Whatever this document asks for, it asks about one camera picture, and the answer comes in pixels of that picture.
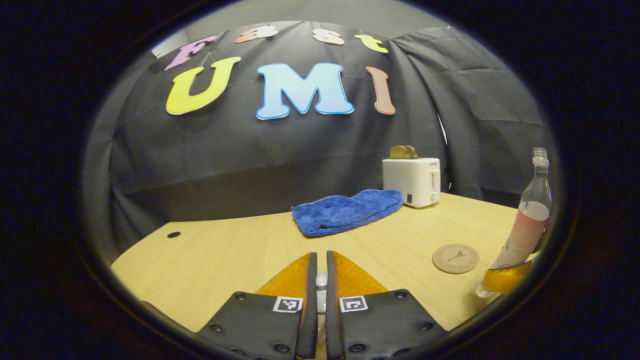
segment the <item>plastic bottle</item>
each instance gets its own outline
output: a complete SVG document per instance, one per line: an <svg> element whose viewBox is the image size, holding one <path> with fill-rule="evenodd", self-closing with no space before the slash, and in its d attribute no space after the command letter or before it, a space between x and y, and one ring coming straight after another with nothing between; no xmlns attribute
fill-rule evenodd
<svg viewBox="0 0 640 360"><path fill-rule="evenodd" d="M533 148L533 165L535 176L522 193L509 238L489 269L507 268L527 261L545 230L551 209L547 150ZM491 297L494 294L494 291L482 285L482 281L476 286L476 295L479 297Z"/></svg>

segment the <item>round coaster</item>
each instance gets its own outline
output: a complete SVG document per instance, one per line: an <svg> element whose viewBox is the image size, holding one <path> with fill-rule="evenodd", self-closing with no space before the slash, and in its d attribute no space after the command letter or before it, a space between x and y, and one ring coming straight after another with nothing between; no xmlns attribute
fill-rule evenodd
<svg viewBox="0 0 640 360"><path fill-rule="evenodd" d="M471 271L478 265L478 260L478 251L462 244L444 245L433 253L433 264L450 274Z"/></svg>

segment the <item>letter m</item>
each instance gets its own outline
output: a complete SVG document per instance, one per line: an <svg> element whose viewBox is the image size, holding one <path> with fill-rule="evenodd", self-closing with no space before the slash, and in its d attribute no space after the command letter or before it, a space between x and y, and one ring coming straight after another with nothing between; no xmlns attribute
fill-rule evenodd
<svg viewBox="0 0 640 360"><path fill-rule="evenodd" d="M306 79L287 64L261 66L257 72L264 76L264 105L256 113L258 119L269 120L285 117L291 112L282 103L284 93L299 113L306 113L311 107L316 91L320 101L316 111L321 114L348 114L353 112L353 104L347 101L340 80L342 67L334 63L317 63Z"/></svg>

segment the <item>blue towel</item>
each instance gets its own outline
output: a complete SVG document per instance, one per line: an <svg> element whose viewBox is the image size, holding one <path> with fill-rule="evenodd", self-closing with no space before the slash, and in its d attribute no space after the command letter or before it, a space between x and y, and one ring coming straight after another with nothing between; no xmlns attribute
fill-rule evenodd
<svg viewBox="0 0 640 360"><path fill-rule="evenodd" d="M304 235L337 234L395 213L403 205L400 190L364 190L353 197L329 196L293 208Z"/></svg>

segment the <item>wooden table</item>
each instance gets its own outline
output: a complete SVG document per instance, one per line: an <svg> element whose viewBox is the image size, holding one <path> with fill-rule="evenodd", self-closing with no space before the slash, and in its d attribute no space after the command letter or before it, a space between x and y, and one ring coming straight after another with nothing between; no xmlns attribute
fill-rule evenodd
<svg viewBox="0 0 640 360"><path fill-rule="evenodd" d="M474 287L496 258L517 210L441 194L440 203L398 212L369 225L322 238L306 238L291 212L199 222L170 222L142 239L111 266L140 300L191 331L199 331L235 291L255 292L289 263L326 251L354 261L389 290L406 288L450 330L491 299ZM180 236L167 235L179 231ZM465 274L438 270L431 260L442 245L475 248L478 266Z"/></svg>

